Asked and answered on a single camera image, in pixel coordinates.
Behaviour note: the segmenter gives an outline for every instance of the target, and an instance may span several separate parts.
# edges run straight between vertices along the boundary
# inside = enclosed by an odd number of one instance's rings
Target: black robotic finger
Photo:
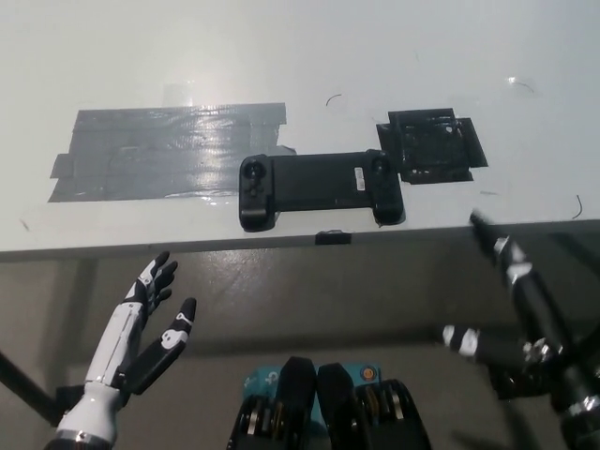
[[[439,330],[437,339],[453,352],[471,357],[478,363],[511,369],[523,369],[527,365],[523,345],[518,341],[496,337],[482,330],[446,325]]]
[[[157,305],[159,305],[160,302],[164,302],[165,300],[171,298],[172,294],[173,294],[173,291],[171,291],[170,289],[163,289],[162,291],[160,291],[160,294],[157,295],[157,300],[156,300]]]
[[[196,299],[187,299],[174,321],[125,370],[123,391],[140,395],[164,373],[186,348],[196,315]]]
[[[171,253],[168,251],[163,251],[158,256],[156,256],[156,258],[154,259],[155,266],[154,266],[154,269],[152,269],[152,270],[154,270],[154,273],[152,275],[157,274],[157,270],[169,260],[170,256],[171,256]]]
[[[317,373],[308,358],[292,356],[281,368],[275,398],[286,407],[312,410],[317,389]]]

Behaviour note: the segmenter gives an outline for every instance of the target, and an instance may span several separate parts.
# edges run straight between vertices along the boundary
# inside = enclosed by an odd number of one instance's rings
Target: tabletop
[[[303,245],[331,230],[355,242],[464,228],[474,208],[567,230],[600,219],[594,0],[9,0],[0,21],[0,258]],[[299,155],[381,148],[388,112],[453,108],[488,167],[402,183],[406,218],[381,228],[355,209],[248,233],[235,193],[49,202],[79,111],[254,104],[284,105],[277,145]]]

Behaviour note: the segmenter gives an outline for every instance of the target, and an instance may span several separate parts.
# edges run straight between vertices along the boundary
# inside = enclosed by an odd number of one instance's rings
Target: black game controller
[[[277,212],[365,208],[380,225],[402,220],[398,172],[382,151],[247,157],[240,168],[240,223],[270,230]]]

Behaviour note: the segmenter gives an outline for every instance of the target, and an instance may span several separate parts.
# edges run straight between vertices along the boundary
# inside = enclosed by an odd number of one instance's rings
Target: robotic hand
[[[138,355],[148,317],[172,294],[177,262],[164,252],[135,280],[109,320],[85,376],[79,402],[65,414],[45,450],[105,450],[116,441],[116,414],[131,394],[141,395],[186,347],[196,312],[187,299],[169,328]]]
[[[600,326],[577,342],[541,275],[515,240],[482,217],[471,215],[484,254],[501,272],[524,331],[522,342],[481,330],[446,325],[444,344],[487,365],[500,399],[549,394],[572,450],[600,449],[600,382],[588,364],[597,351]]]

